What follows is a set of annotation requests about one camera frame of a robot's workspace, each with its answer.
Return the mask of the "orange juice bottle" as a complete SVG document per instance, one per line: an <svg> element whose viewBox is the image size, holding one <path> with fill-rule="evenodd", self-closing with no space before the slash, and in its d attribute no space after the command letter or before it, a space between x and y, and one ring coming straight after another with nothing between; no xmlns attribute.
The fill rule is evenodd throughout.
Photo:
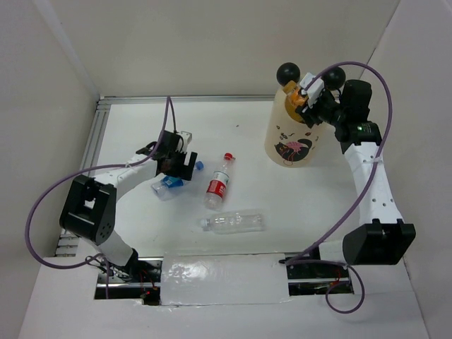
<svg viewBox="0 0 452 339"><path fill-rule="evenodd" d="M297 108L304 109L309 98L301 94L302 88L298 83L289 81L282 91L285 93L285 109L288 114L296 114Z"/></svg>

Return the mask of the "red label red cap bottle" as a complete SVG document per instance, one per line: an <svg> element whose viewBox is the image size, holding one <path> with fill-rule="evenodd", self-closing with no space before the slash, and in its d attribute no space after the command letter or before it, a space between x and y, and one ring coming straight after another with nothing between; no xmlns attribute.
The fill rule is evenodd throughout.
<svg viewBox="0 0 452 339"><path fill-rule="evenodd" d="M204 197L204 206L209 210L220 210L226 195L235 158L225 153L213 171Z"/></svg>

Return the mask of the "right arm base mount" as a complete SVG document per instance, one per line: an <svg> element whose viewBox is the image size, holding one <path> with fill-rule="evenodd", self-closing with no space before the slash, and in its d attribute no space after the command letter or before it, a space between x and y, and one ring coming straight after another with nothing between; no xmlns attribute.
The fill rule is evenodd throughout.
<svg viewBox="0 0 452 339"><path fill-rule="evenodd" d="M347 269L318 263L319 251L307 254L305 261L315 260L316 263L301 263L286 266L289 296L324 295L328 288L333 287L332 294L353 294L350 274Z"/></svg>

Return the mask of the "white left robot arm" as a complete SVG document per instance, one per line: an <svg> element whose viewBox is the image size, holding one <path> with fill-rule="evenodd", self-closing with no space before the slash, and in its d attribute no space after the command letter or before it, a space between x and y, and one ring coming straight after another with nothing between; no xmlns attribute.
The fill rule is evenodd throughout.
<svg viewBox="0 0 452 339"><path fill-rule="evenodd" d="M187 153L192 134L163 131L158 141L136 151L118 169L73 179L59 218L60 226L83 238L105 256L114 273L124 282L136 280L153 269L138 259L138 252L114 230L117 202L159 174L190 181L197 154Z"/></svg>

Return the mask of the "crushed blue cap water bottle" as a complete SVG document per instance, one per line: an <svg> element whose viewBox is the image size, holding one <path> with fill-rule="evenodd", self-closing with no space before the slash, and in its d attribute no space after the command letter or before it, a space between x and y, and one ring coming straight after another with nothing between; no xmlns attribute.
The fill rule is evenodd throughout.
<svg viewBox="0 0 452 339"><path fill-rule="evenodd" d="M151 185L153 193L161 200L168 201L180 194L188 185L194 183L199 174L204 170L202 161L197 161L194 165L191 180L180 179L176 177L164 176L158 182Z"/></svg>

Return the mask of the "clear unlabelled plastic bottle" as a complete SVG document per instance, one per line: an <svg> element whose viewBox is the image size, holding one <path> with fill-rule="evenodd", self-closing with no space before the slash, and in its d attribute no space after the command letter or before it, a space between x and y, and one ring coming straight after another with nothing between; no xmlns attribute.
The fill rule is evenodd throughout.
<svg viewBox="0 0 452 339"><path fill-rule="evenodd" d="M204 232L220 235L263 232L266 230L264 216L258 210L217 213L201 218L198 223Z"/></svg>

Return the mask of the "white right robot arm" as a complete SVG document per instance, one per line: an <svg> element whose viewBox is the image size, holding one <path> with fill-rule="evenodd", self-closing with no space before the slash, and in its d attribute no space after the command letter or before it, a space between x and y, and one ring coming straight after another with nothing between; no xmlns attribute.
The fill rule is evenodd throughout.
<svg viewBox="0 0 452 339"><path fill-rule="evenodd" d="M415 239L416 231L412 223L403 220L391 193L382 154L387 135L368 119L371 85L360 80L345 81L339 100L334 99L321 78L311 74L299 85L307 102L296 112L310 126L322 122L334 126L358 194L346 214L302 253L318 247L358 208L359 226L342 240L345 262L353 266L397 264Z"/></svg>

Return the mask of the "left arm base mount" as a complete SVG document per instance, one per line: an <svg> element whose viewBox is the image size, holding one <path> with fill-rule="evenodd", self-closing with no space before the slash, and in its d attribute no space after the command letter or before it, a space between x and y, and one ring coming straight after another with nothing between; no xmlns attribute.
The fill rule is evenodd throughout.
<svg viewBox="0 0 452 339"><path fill-rule="evenodd" d="M120 268L95 258L89 263L97 269L98 276L94 299L125 300L136 299L147 306L161 305L161 277L163 257L134 256L131 267Z"/></svg>

